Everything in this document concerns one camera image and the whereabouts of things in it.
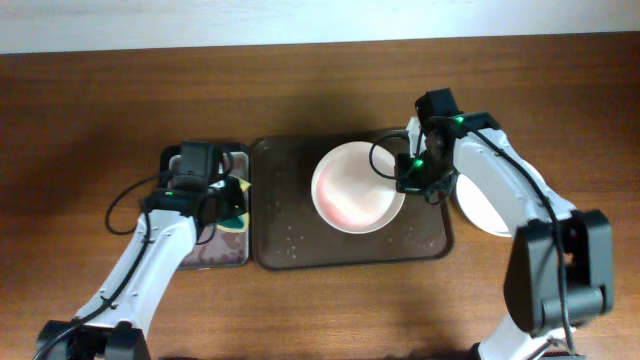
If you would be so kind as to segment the green and yellow scrub sponge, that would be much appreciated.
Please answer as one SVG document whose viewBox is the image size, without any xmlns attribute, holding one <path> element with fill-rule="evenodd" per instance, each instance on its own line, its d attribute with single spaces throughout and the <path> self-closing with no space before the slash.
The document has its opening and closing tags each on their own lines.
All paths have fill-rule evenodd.
<svg viewBox="0 0 640 360">
<path fill-rule="evenodd" d="M 249 210 L 245 193 L 250 184 L 229 175 L 215 184 L 216 228 L 227 233 L 243 233 L 249 225 Z"/>
</svg>

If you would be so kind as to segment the pinkish plate with red stain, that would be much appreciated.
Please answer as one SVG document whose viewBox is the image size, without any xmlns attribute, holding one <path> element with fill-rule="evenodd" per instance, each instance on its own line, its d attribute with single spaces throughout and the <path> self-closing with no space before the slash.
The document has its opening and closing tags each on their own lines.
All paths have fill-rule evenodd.
<svg viewBox="0 0 640 360">
<path fill-rule="evenodd" d="M 404 205 L 405 195 L 384 176 L 394 170 L 388 150 L 353 141 L 330 150 L 317 164 L 311 197 L 319 216 L 348 234 L 367 234 L 390 224 Z"/>
</svg>

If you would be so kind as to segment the cream plate with red stain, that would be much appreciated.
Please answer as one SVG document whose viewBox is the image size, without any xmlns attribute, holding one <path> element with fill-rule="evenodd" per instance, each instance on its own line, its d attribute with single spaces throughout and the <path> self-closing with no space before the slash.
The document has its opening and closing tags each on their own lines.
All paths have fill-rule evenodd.
<svg viewBox="0 0 640 360">
<path fill-rule="evenodd" d="M 496 236 L 511 236 L 500 214 L 481 190 L 464 174 L 458 176 L 455 195 L 458 207 L 474 226 Z"/>
</svg>

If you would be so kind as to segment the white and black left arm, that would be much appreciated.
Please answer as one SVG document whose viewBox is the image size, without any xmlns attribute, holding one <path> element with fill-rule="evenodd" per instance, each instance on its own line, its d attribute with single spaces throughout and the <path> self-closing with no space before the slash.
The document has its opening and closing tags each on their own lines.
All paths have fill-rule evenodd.
<svg viewBox="0 0 640 360">
<path fill-rule="evenodd" d="M 228 175 L 201 188 L 179 188 L 172 176 L 160 173 L 168 186 L 141 200 L 131 241 L 96 294 L 72 320 L 45 324 L 36 359 L 149 359 L 146 335 L 157 306 L 180 263 L 203 243 L 205 204 L 216 202 L 218 229 L 247 229 L 249 182 Z"/>
</svg>

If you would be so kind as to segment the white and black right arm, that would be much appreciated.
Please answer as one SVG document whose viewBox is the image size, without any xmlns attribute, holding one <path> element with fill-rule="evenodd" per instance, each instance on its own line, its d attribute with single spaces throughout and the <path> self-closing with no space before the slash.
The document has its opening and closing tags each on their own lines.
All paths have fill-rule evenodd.
<svg viewBox="0 0 640 360">
<path fill-rule="evenodd" d="M 398 190 L 429 197 L 471 180 L 513 239 L 503 286 L 507 313 L 469 351 L 472 359 L 541 359 L 553 345 L 576 354 L 573 330 L 609 313 L 613 231 L 599 210 L 580 211 L 538 177 L 487 113 L 415 116 L 398 156 Z"/>
</svg>

